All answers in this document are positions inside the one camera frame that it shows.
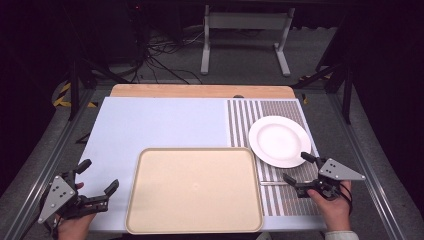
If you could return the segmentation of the white round plate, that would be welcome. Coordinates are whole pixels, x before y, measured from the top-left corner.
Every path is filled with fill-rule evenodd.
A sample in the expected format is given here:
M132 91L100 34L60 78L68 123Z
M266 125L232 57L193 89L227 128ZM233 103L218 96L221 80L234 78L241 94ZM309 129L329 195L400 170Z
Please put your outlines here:
M249 144L255 155L278 168L293 168L304 163L302 152L310 153L312 144L306 130L281 116L266 116L252 124Z

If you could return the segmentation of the aluminium frame rail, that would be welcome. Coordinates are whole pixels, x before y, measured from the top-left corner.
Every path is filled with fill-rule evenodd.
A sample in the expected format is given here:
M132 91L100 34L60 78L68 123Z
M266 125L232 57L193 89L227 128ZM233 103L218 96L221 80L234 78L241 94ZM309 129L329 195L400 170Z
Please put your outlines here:
M357 138L353 127L346 122L342 114L342 104L340 103L340 100L335 94L329 94L328 99L330 105L336 112L336 118L341 124L343 132L353 149L356 165L366 177L365 185L367 186L368 192L370 193L371 199L383 222L389 239L405 240L405 235L403 234L400 225L394 216L393 209L388 201L387 195L375 171L372 169L370 163L366 160L365 154L361 149L359 139Z
M57 110L33 153L0 198L0 240L22 240L38 215L43 191L64 158L71 136L81 122L94 90L82 90L82 107L70 120L71 110Z

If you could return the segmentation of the person's right sleeve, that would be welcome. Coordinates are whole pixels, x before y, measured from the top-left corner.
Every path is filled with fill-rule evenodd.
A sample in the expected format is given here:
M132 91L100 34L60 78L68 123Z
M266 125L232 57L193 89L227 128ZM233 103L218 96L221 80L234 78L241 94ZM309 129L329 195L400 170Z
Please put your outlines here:
M359 237L354 231L329 231L325 240L359 240Z

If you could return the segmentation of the yellow black floor tape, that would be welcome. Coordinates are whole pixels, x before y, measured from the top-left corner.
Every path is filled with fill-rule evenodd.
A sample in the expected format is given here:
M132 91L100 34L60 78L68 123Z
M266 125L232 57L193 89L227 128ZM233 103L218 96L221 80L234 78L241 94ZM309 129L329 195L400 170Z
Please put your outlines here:
M59 91L57 98L53 101L55 107L71 107L72 103L70 101L65 101L65 96L67 92L71 89L71 83L66 82L62 89Z

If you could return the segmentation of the black metal stand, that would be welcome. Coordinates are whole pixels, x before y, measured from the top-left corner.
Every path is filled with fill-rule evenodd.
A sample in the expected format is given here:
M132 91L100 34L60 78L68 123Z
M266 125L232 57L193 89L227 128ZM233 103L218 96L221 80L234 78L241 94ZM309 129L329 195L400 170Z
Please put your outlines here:
M302 89L313 82L323 79L325 76L329 75L330 78L324 86L324 91L329 94L336 94L341 86L344 86L343 89L343 101L342 101L342 116L345 122L350 125L350 105L353 89L353 71L350 66L346 63L337 63L333 66L319 70L317 73L312 76L305 77L303 80L300 80L298 83L291 85L292 89Z
M128 84L128 81L124 78L112 73L110 70L101 67L100 65L89 61L87 59L76 57L69 65L70 83L71 83L71 113L69 120L72 121L76 118L79 113L80 107L82 106L82 100L80 99L80 84L86 89L93 89L96 86L95 78L92 74L92 70L96 70L107 78L113 80L118 84Z

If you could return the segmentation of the grey striped placemat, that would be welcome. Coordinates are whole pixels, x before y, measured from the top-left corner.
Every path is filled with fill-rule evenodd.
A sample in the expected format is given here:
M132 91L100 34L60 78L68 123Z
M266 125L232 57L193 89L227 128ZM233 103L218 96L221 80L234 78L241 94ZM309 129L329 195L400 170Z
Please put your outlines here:
M299 198L295 189L283 180L283 174L286 173L297 182L312 181L317 178L317 166L306 160L293 168L271 166L255 155L248 139L250 127L254 122L266 116L281 116L295 121L306 130L312 144L309 154L316 156L318 152L299 101L231 99L227 101L227 110L229 144L232 147L245 147L253 153L263 213L273 217L317 215L319 211L316 204L309 198Z

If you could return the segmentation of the white table mat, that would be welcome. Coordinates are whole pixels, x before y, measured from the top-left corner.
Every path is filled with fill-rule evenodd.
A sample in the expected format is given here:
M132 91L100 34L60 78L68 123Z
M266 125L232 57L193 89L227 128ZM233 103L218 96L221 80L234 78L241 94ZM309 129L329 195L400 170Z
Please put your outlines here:
M109 209L93 221L94 231L129 233L126 217L141 153L150 148L245 148L229 144L225 98L107 97L82 154L92 161L80 176L83 193L99 194L115 179ZM266 216L259 231L320 230L315 216Z

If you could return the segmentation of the grey metal stand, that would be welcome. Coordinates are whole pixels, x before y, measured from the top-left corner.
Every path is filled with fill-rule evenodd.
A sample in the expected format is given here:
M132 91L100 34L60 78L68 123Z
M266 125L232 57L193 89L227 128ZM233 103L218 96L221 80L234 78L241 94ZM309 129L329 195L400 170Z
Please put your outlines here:
M289 8L286 13L233 13L211 12L210 6L205 6L203 33L204 45L202 51L200 72L209 73L210 61L210 30L211 29L242 29L242 30L279 30L281 40L273 45L281 72L285 77L291 75L284 47L294 18L295 9Z

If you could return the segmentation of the person's left hand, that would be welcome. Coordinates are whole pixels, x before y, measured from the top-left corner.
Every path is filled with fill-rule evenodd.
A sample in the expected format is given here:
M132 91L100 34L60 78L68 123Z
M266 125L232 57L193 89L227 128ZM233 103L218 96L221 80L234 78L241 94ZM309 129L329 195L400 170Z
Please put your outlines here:
M86 240L95 214L69 220L62 220L60 215L55 218L58 221L58 240Z

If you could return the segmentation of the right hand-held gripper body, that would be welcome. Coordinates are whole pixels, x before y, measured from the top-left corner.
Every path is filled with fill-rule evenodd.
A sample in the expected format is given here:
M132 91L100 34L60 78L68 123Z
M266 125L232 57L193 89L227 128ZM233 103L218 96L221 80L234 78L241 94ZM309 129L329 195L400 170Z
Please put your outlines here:
M325 159L325 164L321 168L317 167L318 175L315 180L296 184L294 188L299 198L308 198L307 191L313 189L326 200L332 201L341 195L340 186L342 181L364 181L366 179L363 174L332 158Z

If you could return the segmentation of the beige plastic tray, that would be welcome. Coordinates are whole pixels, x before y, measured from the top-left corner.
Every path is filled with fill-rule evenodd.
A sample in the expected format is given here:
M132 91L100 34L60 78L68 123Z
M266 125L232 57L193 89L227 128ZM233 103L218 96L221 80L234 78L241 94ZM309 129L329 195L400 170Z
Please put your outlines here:
M250 150L150 148L141 153L127 210L129 233L244 233L262 225Z

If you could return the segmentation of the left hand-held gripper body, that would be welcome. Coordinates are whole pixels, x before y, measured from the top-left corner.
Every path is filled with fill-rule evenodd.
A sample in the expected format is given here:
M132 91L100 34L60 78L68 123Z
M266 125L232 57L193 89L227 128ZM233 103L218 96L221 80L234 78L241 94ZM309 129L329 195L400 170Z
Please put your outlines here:
M72 170L54 177L37 219L39 224L55 214L68 220L108 210L110 187L100 196L80 195L75 182L76 175L80 173L80 170Z

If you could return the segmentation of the person's right hand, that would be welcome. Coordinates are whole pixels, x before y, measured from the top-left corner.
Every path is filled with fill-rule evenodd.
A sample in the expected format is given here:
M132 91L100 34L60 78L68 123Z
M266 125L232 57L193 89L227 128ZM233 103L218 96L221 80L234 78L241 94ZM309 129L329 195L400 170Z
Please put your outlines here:
M347 197L343 196L328 201L313 189L307 191L310 198L317 204L328 231L350 231L350 205L351 182L342 181L341 191Z

